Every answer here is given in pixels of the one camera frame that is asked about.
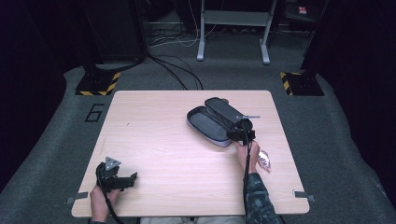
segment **person's right hand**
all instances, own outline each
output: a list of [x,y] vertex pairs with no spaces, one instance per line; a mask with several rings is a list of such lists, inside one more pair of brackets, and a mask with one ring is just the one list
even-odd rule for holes
[[[233,145],[236,148],[236,154],[238,156],[239,163],[242,166],[242,170],[245,172],[245,168],[247,166],[247,155],[248,155],[248,146],[242,146],[240,143],[233,141]],[[256,163],[259,159],[260,146],[256,141],[251,142],[250,148],[250,163],[248,167],[248,173],[257,173]]]
[[[107,194],[107,198],[110,200],[112,205],[114,205],[114,203],[116,202],[119,193],[119,189],[113,189]],[[102,190],[97,185],[95,185],[95,187],[91,191],[90,197],[92,221],[106,222],[109,211],[105,196],[103,195]]]

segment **metal bracket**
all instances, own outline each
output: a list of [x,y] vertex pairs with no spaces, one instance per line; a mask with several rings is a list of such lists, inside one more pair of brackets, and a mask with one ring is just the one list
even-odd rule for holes
[[114,159],[111,159],[109,157],[106,157],[106,170],[109,171],[111,169],[113,169],[114,167],[120,165],[121,162],[120,161],[116,161]]
[[84,199],[84,198],[88,198],[88,192],[77,193],[77,194],[75,194],[74,197],[69,197],[69,198],[67,198],[67,199],[66,199],[66,202],[64,202],[64,204],[71,204],[71,203],[73,203],[75,200]]
[[259,119],[260,116],[249,116],[249,115],[244,115],[242,117],[236,116],[237,119]]
[[315,200],[315,197],[314,197],[314,195],[308,195],[307,193],[305,193],[305,192],[303,192],[303,191],[296,191],[296,190],[293,190],[293,193],[292,193],[293,195],[294,195],[294,197],[296,197],[296,198],[306,198],[309,202],[311,202],[311,203],[314,203],[316,200]]

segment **black curtain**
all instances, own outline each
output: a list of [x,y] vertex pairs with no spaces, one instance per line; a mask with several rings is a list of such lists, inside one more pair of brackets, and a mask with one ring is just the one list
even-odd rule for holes
[[396,3],[332,0],[303,62],[333,87],[362,158],[396,207]]
[[[73,13],[73,21],[68,21],[65,10]],[[62,101],[64,73],[81,66],[70,38],[71,24],[90,38],[77,0],[14,0],[0,7],[0,190],[35,146]],[[86,48],[95,58],[96,46],[87,44]]]

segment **lap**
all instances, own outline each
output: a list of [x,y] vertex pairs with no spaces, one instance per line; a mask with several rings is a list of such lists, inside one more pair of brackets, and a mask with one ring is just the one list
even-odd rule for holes
[[245,218],[230,217],[196,217],[191,221],[188,217],[142,217],[140,224],[244,224]]

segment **table top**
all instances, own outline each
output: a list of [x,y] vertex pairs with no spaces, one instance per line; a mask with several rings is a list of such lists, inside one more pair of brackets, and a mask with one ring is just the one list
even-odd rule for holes
[[[78,192],[91,191],[95,169],[108,156],[121,161],[118,177],[137,172],[133,188],[114,205],[120,217],[244,215],[243,172],[233,145],[218,147],[195,131],[187,113],[206,99],[225,98],[251,119],[272,172],[257,169],[278,214],[303,214],[309,204],[269,91],[117,91]],[[90,198],[72,215],[90,217]]]

